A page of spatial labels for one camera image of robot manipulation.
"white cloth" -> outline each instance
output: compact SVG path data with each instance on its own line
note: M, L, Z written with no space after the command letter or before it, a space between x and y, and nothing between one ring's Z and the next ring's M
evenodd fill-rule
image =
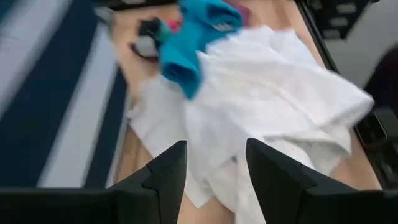
M236 213L236 223L264 223L246 139L328 175L350 155L348 128L373 100L320 68L292 30L242 30L206 52L198 53L204 82L197 96L185 100L177 85L154 78L131 113L131 127L153 156L188 140L185 190L197 207L214 194Z

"white fabric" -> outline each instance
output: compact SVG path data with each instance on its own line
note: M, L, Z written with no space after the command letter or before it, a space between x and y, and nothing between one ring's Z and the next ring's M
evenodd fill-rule
M177 85L156 77L131 113L131 127L153 156L188 140L185 190L197 207L214 194L236 213L236 223L264 223L244 157L246 139L328 175L350 155L348 128L373 100L320 68L292 30L242 30L206 52L198 53L204 82L197 96L185 100Z

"wooden board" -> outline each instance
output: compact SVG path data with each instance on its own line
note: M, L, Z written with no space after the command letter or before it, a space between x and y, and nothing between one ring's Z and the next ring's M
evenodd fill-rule
M289 0L237 0L252 10L251 26L267 24L272 29L295 29L297 35L310 49L317 62L323 65L321 57L310 33L297 9ZM140 19L157 16L161 19L178 19L178 7L161 6L122 11L116 14L113 38L118 51L122 69L131 87L134 102L139 103L139 84L157 73L157 65L146 62L134 55L127 47L128 42L136 40L136 30ZM344 159L331 176L357 189L380 189L379 182L355 135L352 135L353 156ZM132 130L127 133L123 157L119 165L118 180L123 180L152 159ZM183 196L178 223L181 224L230 224L234 223L231 211L213 198L202 208L196 209L186 195Z

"blue and white striped cover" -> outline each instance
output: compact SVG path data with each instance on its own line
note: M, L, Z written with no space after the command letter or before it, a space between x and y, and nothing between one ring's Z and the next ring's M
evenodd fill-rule
M126 93L89 0L1 0L0 187L113 184Z

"turquoise garment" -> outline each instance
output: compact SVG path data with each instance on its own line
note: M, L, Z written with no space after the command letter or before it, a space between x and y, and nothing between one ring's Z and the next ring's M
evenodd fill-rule
M160 71L167 79L177 82L191 100L203 81L196 51L204 51L207 43L236 32L243 26L243 19L222 0L183 0L180 10L183 25L178 34L171 35L160 47ZM228 24L232 29L218 31L213 27L217 24Z

